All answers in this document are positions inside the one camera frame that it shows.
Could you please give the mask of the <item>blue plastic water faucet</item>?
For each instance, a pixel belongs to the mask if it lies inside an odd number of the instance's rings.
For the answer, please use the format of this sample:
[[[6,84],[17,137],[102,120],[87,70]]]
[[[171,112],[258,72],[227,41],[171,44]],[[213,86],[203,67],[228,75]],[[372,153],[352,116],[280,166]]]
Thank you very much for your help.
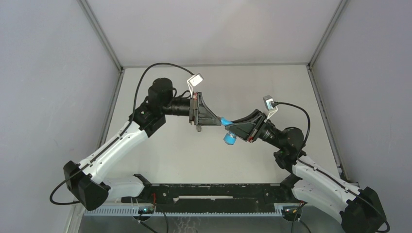
[[[225,127],[228,126],[228,125],[233,124],[232,121],[229,121],[229,120],[225,119],[224,117],[220,118],[220,121],[221,121],[221,124]],[[232,133],[231,131],[227,131],[226,135],[223,138],[224,142],[227,145],[230,145],[230,146],[235,144],[236,139],[237,139],[237,136],[234,133]]]

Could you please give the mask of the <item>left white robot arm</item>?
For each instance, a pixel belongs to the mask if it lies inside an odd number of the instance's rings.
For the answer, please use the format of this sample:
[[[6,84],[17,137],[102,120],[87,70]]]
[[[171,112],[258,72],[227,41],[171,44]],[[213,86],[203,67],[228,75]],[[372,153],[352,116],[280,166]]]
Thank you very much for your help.
[[[143,103],[108,142],[79,163],[69,161],[64,165],[68,190],[87,210],[95,210],[110,199],[135,197],[147,202],[151,198],[151,188],[138,177],[118,181],[105,177],[123,156],[162,127],[167,115],[188,117],[190,124],[197,127],[221,126],[221,119],[204,104],[202,94],[193,92],[202,81],[200,74],[187,80],[190,96],[186,99],[174,95],[170,79],[154,80]]]

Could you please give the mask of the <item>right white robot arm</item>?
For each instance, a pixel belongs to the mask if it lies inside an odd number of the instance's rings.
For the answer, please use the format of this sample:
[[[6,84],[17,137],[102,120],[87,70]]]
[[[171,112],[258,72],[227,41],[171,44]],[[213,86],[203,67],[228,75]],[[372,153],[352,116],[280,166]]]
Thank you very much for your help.
[[[260,139],[279,149],[275,161],[292,179],[280,190],[283,200],[298,199],[318,208],[339,222],[346,233],[380,233],[381,226],[388,224],[376,191],[361,189],[324,170],[302,150],[305,141],[299,128],[279,130],[259,110],[234,121],[221,118],[221,123],[228,131],[227,144],[236,138],[246,142]]]

